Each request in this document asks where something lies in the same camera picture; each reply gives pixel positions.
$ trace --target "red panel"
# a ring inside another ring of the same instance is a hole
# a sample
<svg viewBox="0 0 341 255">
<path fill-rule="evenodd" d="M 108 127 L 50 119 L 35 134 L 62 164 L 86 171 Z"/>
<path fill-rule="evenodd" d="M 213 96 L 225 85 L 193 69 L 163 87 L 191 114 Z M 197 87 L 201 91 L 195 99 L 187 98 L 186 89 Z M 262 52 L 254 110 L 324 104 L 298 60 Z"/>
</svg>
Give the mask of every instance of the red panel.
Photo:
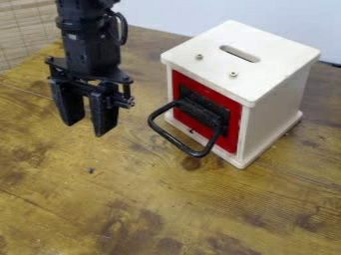
<svg viewBox="0 0 341 255">
<path fill-rule="evenodd" d="M 235 153 L 239 133 L 241 104 L 181 74 L 178 71 L 173 71 L 173 98 L 175 100 L 179 97 L 179 85 L 189 87 L 230 110 L 227 136 L 221 136 L 217 144 L 230 153 Z M 203 137 L 211 138 L 213 130 L 178 109 L 174 109 L 174 118 L 197 131 Z"/>
</svg>

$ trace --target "wooden table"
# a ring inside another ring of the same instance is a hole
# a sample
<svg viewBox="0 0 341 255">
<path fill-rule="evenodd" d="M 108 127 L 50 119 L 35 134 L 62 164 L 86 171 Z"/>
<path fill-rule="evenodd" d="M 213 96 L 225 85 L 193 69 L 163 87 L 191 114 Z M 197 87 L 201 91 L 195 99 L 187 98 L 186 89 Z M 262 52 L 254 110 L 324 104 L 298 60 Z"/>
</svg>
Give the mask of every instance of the wooden table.
<svg viewBox="0 0 341 255">
<path fill-rule="evenodd" d="M 341 70 L 314 66 L 302 122 L 237 170 L 147 126 L 167 101 L 161 53 L 186 39 L 131 28 L 138 105 L 102 138 L 88 117 L 66 127 L 51 100 L 60 42 L 0 77 L 0 254 L 341 254 Z"/>
</svg>

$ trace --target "black handle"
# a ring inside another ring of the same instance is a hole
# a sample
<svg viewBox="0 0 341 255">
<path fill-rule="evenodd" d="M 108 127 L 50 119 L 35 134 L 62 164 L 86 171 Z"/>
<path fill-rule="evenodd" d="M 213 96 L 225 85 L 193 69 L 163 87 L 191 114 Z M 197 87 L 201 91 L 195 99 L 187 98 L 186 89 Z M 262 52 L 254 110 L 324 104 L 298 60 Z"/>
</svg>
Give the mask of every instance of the black handle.
<svg viewBox="0 0 341 255">
<path fill-rule="evenodd" d="M 190 147 L 187 147 L 170 133 L 167 133 L 155 123 L 155 118 L 161 116 L 166 111 L 169 111 L 171 108 L 179 107 L 181 106 L 181 100 L 173 101 L 169 104 L 166 104 L 162 108 L 159 108 L 149 117 L 149 125 L 153 128 L 153 130 L 162 136 L 165 137 L 182 151 L 185 151 L 190 156 L 194 157 L 205 157 L 211 148 L 215 145 L 215 142 L 218 140 L 218 137 L 221 135 L 222 131 L 222 125 L 221 122 L 217 123 L 214 127 L 214 133 L 213 137 L 207 142 L 207 145 L 205 146 L 202 151 L 195 151 Z"/>
<path fill-rule="evenodd" d="M 114 12 L 114 15 L 122 21 L 122 38 L 119 40 L 120 45 L 126 45 L 128 41 L 128 21 L 120 12 Z"/>
</svg>

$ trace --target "white wooden box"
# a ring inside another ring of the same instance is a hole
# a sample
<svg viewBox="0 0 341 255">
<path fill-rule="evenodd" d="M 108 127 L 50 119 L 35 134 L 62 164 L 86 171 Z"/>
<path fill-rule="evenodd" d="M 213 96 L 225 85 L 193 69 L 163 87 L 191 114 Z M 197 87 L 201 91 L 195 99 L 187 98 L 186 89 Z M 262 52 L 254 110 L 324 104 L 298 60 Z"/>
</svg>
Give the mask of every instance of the white wooden box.
<svg viewBox="0 0 341 255">
<path fill-rule="evenodd" d="M 213 152 L 246 168 L 302 117 L 300 104 L 320 51 L 235 21 L 227 21 L 162 54 L 173 98 L 174 71 L 241 105 L 235 151 Z M 205 138 L 175 119 L 166 120 L 201 144 Z"/>
</svg>

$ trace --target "white wall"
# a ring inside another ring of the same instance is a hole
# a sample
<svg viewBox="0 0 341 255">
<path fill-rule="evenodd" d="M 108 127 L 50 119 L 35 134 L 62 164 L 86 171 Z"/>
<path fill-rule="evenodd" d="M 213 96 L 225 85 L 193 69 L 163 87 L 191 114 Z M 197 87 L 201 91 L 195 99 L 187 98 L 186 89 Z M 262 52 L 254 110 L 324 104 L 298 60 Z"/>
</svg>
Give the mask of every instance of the white wall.
<svg viewBox="0 0 341 255">
<path fill-rule="evenodd" d="M 341 64 L 340 0 L 122 0 L 132 25 L 194 36 L 233 19 L 322 50 Z"/>
</svg>

